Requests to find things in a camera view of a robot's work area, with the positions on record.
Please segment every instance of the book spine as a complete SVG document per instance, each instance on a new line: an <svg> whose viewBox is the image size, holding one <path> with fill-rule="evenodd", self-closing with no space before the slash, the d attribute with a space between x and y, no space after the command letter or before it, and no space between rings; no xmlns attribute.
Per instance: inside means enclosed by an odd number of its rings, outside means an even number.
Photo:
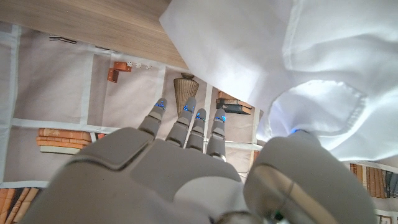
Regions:
<svg viewBox="0 0 398 224"><path fill-rule="evenodd" d="M56 142L56 141L37 141L38 146L58 146L58 147L72 147L75 149L83 149L84 145L66 143L66 142Z"/></svg>
<svg viewBox="0 0 398 224"><path fill-rule="evenodd" d="M381 169L377 169L377 171L379 172L379 185L380 185L380 197L381 198L386 198L384 196L384 185L383 185L383 171Z"/></svg>
<svg viewBox="0 0 398 224"><path fill-rule="evenodd" d="M379 169L374 169L374 182L376 185L376 197L377 198L381 198L381 194L380 194L380 183L379 183Z"/></svg>
<svg viewBox="0 0 398 224"><path fill-rule="evenodd" d="M86 141L91 142L90 134L85 131L69 131L69 130L61 130L61 129L40 128L39 136L81 139L81 140L86 140Z"/></svg>
<svg viewBox="0 0 398 224"><path fill-rule="evenodd" d="M357 176L359 182L362 183L362 166L355 165L355 169L356 169L356 176Z"/></svg>
<svg viewBox="0 0 398 224"><path fill-rule="evenodd" d="M240 100L229 100L229 99L222 99L219 98L216 100L216 103L221 103L221 104L231 104L231 105L242 105L246 108L251 109L251 106L248 103L245 103L243 101Z"/></svg>
<svg viewBox="0 0 398 224"><path fill-rule="evenodd" d="M15 193L15 189L8 189L7 196L4 201L4 205L2 206L2 209L1 209L0 224L5 224L5 222L6 222L8 208L11 205L11 200L14 196L14 193Z"/></svg>
<svg viewBox="0 0 398 224"><path fill-rule="evenodd" d="M7 198L8 189L0 189L0 212L2 210L2 206L4 205L4 201Z"/></svg>
<svg viewBox="0 0 398 224"><path fill-rule="evenodd" d="M391 182L392 172L386 171L386 188L387 188L387 198L390 197L390 182Z"/></svg>
<svg viewBox="0 0 398 224"><path fill-rule="evenodd" d="M247 109L242 105L225 105L225 104L218 103L216 105L216 108L224 109L225 113L250 114L250 109Z"/></svg>
<svg viewBox="0 0 398 224"><path fill-rule="evenodd" d="M11 210L11 213L7 217L6 224L11 224L12 223L14 217L17 215L19 207L21 206L22 202L24 201L24 199L25 199L26 195L28 194L29 190L30 189L27 188L27 187L24 188L24 190L22 191L21 195L18 198L17 203L14 205L14 207Z"/></svg>
<svg viewBox="0 0 398 224"><path fill-rule="evenodd" d="M370 167L370 179L371 179L371 196L376 197L376 183L374 180L374 168Z"/></svg>
<svg viewBox="0 0 398 224"><path fill-rule="evenodd" d="M57 141L57 142L65 142L65 143L75 143L75 144L83 144L85 146L89 145L91 142L81 139L67 139L67 138L53 138L53 137L36 137L36 141Z"/></svg>
<svg viewBox="0 0 398 224"><path fill-rule="evenodd" d="M227 99L227 100L237 100L235 97L230 96L223 91L218 91L217 98Z"/></svg>
<svg viewBox="0 0 398 224"><path fill-rule="evenodd" d="M354 175L356 175L356 165L354 164Z"/></svg>
<svg viewBox="0 0 398 224"><path fill-rule="evenodd" d="M39 190L36 188L30 189L29 193L25 197L25 200L19 207L19 210L18 210L17 214L15 215L13 222L16 222L16 223L20 222L22 217L25 215L27 209L29 208L30 203L33 201L33 198L35 198L35 196L37 195L37 192L39 192Z"/></svg>
<svg viewBox="0 0 398 224"><path fill-rule="evenodd" d="M368 176L368 174L366 172L366 166L362 166L362 185L365 189L368 188L367 176Z"/></svg>
<svg viewBox="0 0 398 224"><path fill-rule="evenodd" d="M397 183L398 183L398 174L392 173L390 180L390 197L397 197L395 193L396 190L398 190Z"/></svg>
<svg viewBox="0 0 398 224"><path fill-rule="evenodd" d="M371 171L370 167L366 167L366 190L371 195Z"/></svg>
<svg viewBox="0 0 398 224"><path fill-rule="evenodd" d="M386 171L383 170L382 173L382 178L383 178L383 193L384 193L384 198L387 198L387 184L386 184Z"/></svg>

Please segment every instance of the brown vase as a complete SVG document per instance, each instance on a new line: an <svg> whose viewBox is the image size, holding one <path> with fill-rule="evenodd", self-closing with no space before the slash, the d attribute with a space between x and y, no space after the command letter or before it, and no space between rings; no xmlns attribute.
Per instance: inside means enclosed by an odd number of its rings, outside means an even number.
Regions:
<svg viewBox="0 0 398 224"><path fill-rule="evenodd" d="M177 114L180 113L185 106L185 102L189 97L195 97L197 94L199 83L192 80L195 77L189 73L181 73L182 78L174 80L175 101L177 103Z"/></svg>

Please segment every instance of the robot fingertip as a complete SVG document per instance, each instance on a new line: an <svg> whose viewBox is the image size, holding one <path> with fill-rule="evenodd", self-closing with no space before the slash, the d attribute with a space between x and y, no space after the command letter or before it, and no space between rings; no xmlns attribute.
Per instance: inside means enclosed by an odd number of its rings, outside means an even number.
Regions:
<svg viewBox="0 0 398 224"><path fill-rule="evenodd" d="M202 119L202 120L206 120L206 110L203 108L200 108L197 112L197 117L196 119Z"/></svg>
<svg viewBox="0 0 398 224"><path fill-rule="evenodd" d="M214 116L214 120L222 121L225 123L226 117L225 117L225 110L224 109L218 109L216 112L216 115Z"/></svg>
<svg viewBox="0 0 398 224"><path fill-rule="evenodd" d="M166 106L167 106L167 100L165 98L160 98L157 100L157 102L155 103L155 106L158 106L160 108L163 108L163 110L166 110Z"/></svg>
<svg viewBox="0 0 398 224"><path fill-rule="evenodd" d="M185 103L185 106L184 106L183 109L193 113L193 111L195 110L196 105L197 105L197 101L196 101L195 97L190 97L187 100L187 102Z"/></svg>

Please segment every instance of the bookshelf wallpaper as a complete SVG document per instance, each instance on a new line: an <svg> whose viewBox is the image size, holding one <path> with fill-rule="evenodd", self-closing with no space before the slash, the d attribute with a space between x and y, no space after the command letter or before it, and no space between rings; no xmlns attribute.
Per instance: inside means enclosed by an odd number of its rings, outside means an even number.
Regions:
<svg viewBox="0 0 398 224"><path fill-rule="evenodd" d="M39 128L91 133L136 128L160 97L168 105L158 138L164 139L177 120L173 80L187 70L83 42L49 41L46 33L3 22L0 28L3 181L48 181L70 158L41 153L35 141ZM133 69L120 72L118 82L112 83L107 74L115 61L132 62ZM211 114L216 103L211 96L206 101L206 93L212 87L194 80L199 83L196 110L207 104ZM254 115L234 115L227 115L226 140L252 143ZM249 166L252 152L239 147L226 150L232 165L246 171L242 167Z"/></svg>
<svg viewBox="0 0 398 224"><path fill-rule="evenodd" d="M398 174L357 164L350 164L350 170L371 197L398 198Z"/></svg>

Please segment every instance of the blue led light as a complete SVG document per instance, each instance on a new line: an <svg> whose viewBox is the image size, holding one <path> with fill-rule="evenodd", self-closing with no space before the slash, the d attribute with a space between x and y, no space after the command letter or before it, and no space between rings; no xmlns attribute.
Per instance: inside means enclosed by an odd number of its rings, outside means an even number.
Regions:
<svg viewBox="0 0 398 224"><path fill-rule="evenodd" d="M206 121L204 118L201 118L201 117L199 117L199 116L197 116L197 119L200 119L200 120Z"/></svg>
<svg viewBox="0 0 398 224"><path fill-rule="evenodd" d="M191 110L188 109L188 105L185 105L185 106L184 106L184 110L193 113L193 111L191 111Z"/></svg>
<svg viewBox="0 0 398 224"><path fill-rule="evenodd" d="M163 110L164 110L164 105L163 105L163 104L158 104L158 103L156 103L155 106L158 106L158 107L160 107L160 108L163 108Z"/></svg>
<svg viewBox="0 0 398 224"><path fill-rule="evenodd" d="M220 120L220 121L223 121L223 122L225 122L225 116L221 116L221 118L219 118L219 117L215 117L217 120Z"/></svg>

